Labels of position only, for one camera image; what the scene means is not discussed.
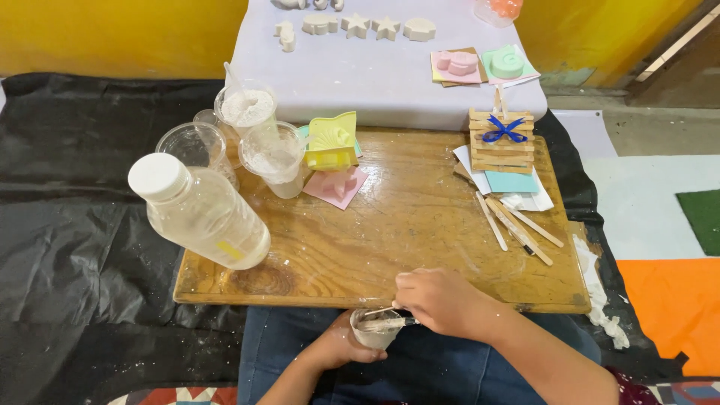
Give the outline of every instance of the blue jeans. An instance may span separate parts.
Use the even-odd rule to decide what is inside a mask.
[[[249,307],[240,354],[238,405],[259,401],[298,353],[341,313],[339,309]],[[526,316],[600,362],[600,348],[569,316]],[[515,368],[484,343],[409,326],[400,331],[387,354],[385,361],[351,362],[326,371],[310,403],[545,404]]]

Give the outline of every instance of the white tablecloth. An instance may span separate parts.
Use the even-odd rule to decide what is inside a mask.
[[[321,13],[338,18],[357,12],[362,17],[386,15],[402,22],[396,41],[346,39],[346,31],[310,35],[302,18],[318,13],[312,4],[304,10],[283,10],[271,0],[250,0],[231,66],[244,79],[266,82],[276,93],[278,120],[307,123],[315,117],[334,117],[357,111],[359,125],[461,130],[467,128],[467,110],[491,110],[495,87],[443,88],[431,81],[430,52],[474,46],[478,53],[517,43],[514,26],[494,28],[472,13],[474,0],[346,0],[336,12],[328,5]],[[409,41],[402,36],[413,17],[437,26],[434,40]],[[274,37],[274,25],[294,25],[295,52],[285,53]],[[508,109],[530,111],[535,120],[547,111],[547,100],[537,79],[505,90]]]

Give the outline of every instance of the yellow mold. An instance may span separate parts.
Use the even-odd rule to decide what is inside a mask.
[[[305,161],[312,170],[342,171],[358,164],[355,155],[355,126],[357,114],[346,112],[335,118],[315,118],[310,121],[308,136],[314,136],[307,146]]]

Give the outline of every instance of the blue bow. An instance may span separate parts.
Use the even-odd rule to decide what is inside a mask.
[[[514,120],[508,126],[504,126],[503,123],[500,122],[499,119],[497,119],[495,116],[490,114],[490,118],[487,120],[490,121],[493,125],[498,127],[500,130],[491,130],[482,135],[482,139],[485,142],[495,142],[498,139],[500,139],[503,135],[507,134],[510,139],[512,139],[515,142],[525,142],[528,140],[528,137],[525,135],[520,135],[517,132],[511,132],[512,129],[514,129],[516,126],[523,123],[523,120],[525,118],[520,118],[519,120]]]

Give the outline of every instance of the plastic water bottle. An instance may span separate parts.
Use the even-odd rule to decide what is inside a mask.
[[[213,262],[249,269],[270,250],[265,223],[213,169],[152,153],[132,165],[127,182],[148,202],[148,220],[162,237]]]

